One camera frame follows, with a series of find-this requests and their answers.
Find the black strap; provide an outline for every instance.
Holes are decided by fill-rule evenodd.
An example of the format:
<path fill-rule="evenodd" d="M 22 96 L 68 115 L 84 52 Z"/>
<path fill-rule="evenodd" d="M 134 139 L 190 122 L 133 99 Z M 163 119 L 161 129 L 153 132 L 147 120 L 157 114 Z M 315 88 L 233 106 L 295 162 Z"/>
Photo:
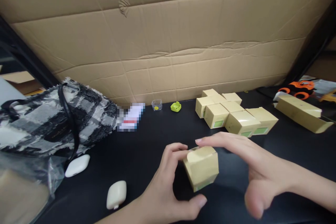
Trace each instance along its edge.
<path fill-rule="evenodd" d="M 65 163 L 65 169 L 68 167 L 69 163 L 74 159 L 74 157 L 77 154 L 77 150 L 79 147 L 79 132 L 78 132 L 78 127 L 76 125 L 75 118 L 69 108 L 69 105 L 64 97 L 63 93 L 63 86 L 66 86 L 67 83 L 63 83 L 59 86 L 58 88 L 58 97 L 59 97 L 59 102 L 61 103 L 61 106 L 64 108 L 65 115 L 68 119 L 69 126 L 73 135 L 73 140 L 74 140 L 74 147 L 73 147 L 73 152 L 69 160 Z"/>
<path fill-rule="evenodd" d="M 16 121 L 17 119 L 20 118 L 20 116 L 17 114 L 16 110 L 11 107 L 11 105 L 14 102 L 18 102 L 19 104 L 22 104 L 24 100 L 22 99 L 17 99 L 17 100 L 8 100 L 5 101 L 2 105 L 1 108 L 6 111 L 6 113 L 9 115 L 12 121 Z"/>

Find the black and white tweed bag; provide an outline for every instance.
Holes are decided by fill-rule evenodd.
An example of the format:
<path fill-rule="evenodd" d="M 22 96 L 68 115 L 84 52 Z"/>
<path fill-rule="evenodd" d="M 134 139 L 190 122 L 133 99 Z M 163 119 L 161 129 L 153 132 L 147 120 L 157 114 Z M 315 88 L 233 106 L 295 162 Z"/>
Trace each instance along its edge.
<path fill-rule="evenodd" d="M 100 92 L 67 78 L 66 103 L 79 135 L 77 155 L 84 153 L 117 125 L 117 106 Z M 70 157 L 74 148 L 71 123 L 58 96 L 59 86 L 26 100 L 3 104 L 0 150 L 33 156 Z"/>

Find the clear plastic bag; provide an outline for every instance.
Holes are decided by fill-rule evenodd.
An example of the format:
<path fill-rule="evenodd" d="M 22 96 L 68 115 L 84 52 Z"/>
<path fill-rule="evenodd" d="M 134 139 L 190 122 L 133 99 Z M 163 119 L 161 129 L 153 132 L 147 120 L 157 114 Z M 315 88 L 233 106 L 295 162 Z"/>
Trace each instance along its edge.
<path fill-rule="evenodd" d="M 55 198 L 65 161 L 0 152 L 0 223 L 34 223 Z"/>

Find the black tabletop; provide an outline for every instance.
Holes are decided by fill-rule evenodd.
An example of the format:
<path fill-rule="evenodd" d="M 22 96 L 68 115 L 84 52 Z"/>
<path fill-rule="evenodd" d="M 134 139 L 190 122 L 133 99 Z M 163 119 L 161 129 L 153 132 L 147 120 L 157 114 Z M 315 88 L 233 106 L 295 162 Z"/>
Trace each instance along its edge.
<path fill-rule="evenodd" d="M 264 107 L 279 121 L 267 135 L 252 141 L 271 153 L 293 161 L 323 177 L 336 181 L 336 127 L 314 134 L 277 111 L 272 100 L 255 92 L 239 93 L 244 108 Z M 113 213 L 107 210 L 109 187 L 127 183 L 127 197 L 122 206 L 142 194 L 157 170 L 166 145 L 173 142 L 196 146 L 195 139 L 225 128 L 209 129 L 195 112 L 195 100 L 181 102 L 176 113 L 171 103 L 161 111 L 147 106 L 136 132 L 113 132 L 87 152 L 89 166 L 82 173 L 65 178 L 56 198 L 36 223 L 94 223 Z M 308 199 L 291 193 L 277 196 L 260 221 L 250 217 L 244 204 L 248 185 L 248 167 L 242 159 L 224 149 L 216 149 L 219 175 L 215 182 L 197 193 L 208 198 L 195 223 L 336 223 L 336 216 Z M 189 200 L 192 192 L 186 172 L 176 170 L 174 193 L 179 200 Z"/>

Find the fingernail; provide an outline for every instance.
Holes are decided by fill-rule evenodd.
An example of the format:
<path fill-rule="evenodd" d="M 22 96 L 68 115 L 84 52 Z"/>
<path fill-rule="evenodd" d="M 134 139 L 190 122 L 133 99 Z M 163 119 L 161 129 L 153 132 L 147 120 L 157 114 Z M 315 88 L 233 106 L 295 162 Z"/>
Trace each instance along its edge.
<path fill-rule="evenodd" d="M 198 201 L 198 205 L 200 208 L 204 207 L 204 205 L 206 204 L 208 200 L 205 197 L 202 197 L 199 201 Z"/>

